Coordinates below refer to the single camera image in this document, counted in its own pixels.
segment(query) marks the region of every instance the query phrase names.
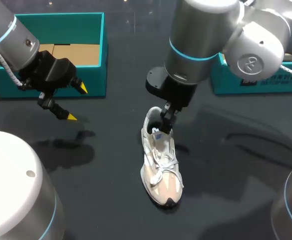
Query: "shoe sole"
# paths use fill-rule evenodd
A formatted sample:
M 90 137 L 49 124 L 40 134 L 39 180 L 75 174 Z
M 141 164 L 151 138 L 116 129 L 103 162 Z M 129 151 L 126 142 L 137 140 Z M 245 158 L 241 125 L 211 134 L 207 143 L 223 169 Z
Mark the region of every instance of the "shoe sole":
M 148 196 L 158 206 L 165 207 L 165 208 L 172 208 L 172 207 L 176 206 L 180 202 L 180 200 L 178 202 L 174 202 L 171 198 L 168 198 L 168 200 L 167 200 L 167 202 L 165 204 L 159 203 L 153 197 L 151 197 L 151 194 L 149 193 L 149 190 L 148 190 L 148 188 L 146 186 L 146 181 L 145 181 L 145 178 L 144 178 L 144 165 L 142 166 L 142 168 L 140 170 L 140 176 L 141 176 L 142 183 L 144 184 L 144 187 L 145 187 L 145 189 L 146 189 L 146 191 L 148 193 Z

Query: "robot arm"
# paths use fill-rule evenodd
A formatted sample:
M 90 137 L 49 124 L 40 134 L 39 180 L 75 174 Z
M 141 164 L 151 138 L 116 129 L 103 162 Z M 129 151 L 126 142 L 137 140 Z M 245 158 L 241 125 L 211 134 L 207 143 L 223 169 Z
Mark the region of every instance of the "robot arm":
M 57 89 L 67 86 L 87 93 L 76 76 L 76 67 L 66 58 L 55 59 L 48 51 L 38 50 L 38 39 L 0 2 L 0 65 L 20 90 L 41 92 L 38 104 L 43 109 L 49 109 L 58 119 L 75 120 L 52 97 Z
M 248 80 L 271 77 L 292 54 L 292 0 L 178 0 L 164 67 L 147 75 L 147 90 L 167 101 L 161 131 L 169 133 L 199 82 L 224 53 L 231 71 Z

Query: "shoelace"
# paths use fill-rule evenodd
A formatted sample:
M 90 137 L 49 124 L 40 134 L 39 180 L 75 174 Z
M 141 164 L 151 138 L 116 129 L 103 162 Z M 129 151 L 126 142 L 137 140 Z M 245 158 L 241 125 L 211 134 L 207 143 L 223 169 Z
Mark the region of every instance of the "shoelace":
M 184 187 L 180 175 L 176 171 L 173 170 L 175 165 L 178 164 L 178 161 L 175 158 L 175 153 L 162 155 L 156 149 L 153 149 L 152 150 L 152 155 L 153 155 L 154 160 L 156 162 L 156 169 L 158 171 L 154 176 L 152 176 L 150 178 L 151 186 L 157 185 L 162 180 L 164 172 L 170 172 L 170 173 L 173 173 L 177 177 L 177 179 L 179 180 L 181 186 Z M 160 159 L 162 157 L 167 158 L 168 159 L 168 163 L 162 163 L 160 161 Z

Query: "cardboard box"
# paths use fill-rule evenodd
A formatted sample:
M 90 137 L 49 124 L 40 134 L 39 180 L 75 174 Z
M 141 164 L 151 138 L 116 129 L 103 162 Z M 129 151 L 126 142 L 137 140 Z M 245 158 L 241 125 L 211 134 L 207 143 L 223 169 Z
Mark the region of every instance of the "cardboard box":
M 99 48 L 98 44 L 55 45 L 52 55 L 57 59 L 67 58 L 74 65 L 98 65 Z
M 292 69 L 292 62 L 283 62 Z M 234 75 L 222 54 L 216 56 L 211 71 L 211 83 L 215 94 L 292 93 L 292 74 L 279 69 L 264 80 L 245 80 Z
M 38 38 L 40 51 L 56 58 L 69 58 L 88 94 L 72 87 L 62 88 L 54 97 L 104 97 L 106 95 L 108 41 L 104 13 L 37 13 L 16 17 Z M 37 98 L 36 90 L 20 91 L 0 67 L 0 98 Z

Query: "box label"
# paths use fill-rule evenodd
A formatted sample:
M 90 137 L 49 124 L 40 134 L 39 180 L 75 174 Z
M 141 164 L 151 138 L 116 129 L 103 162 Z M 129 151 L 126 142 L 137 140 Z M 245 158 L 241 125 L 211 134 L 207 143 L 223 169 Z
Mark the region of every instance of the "box label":
M 292 74 L 278 74 L 261 80 L 261 86 L 265 85 L 292 85 Z
M 245 80 L 245 79 L 242 79 L 241 82 L 240 82 L 240 86 L 243 86 L 243 87 L 256 86 L 257 84 L 258 84 L 257 80 Z

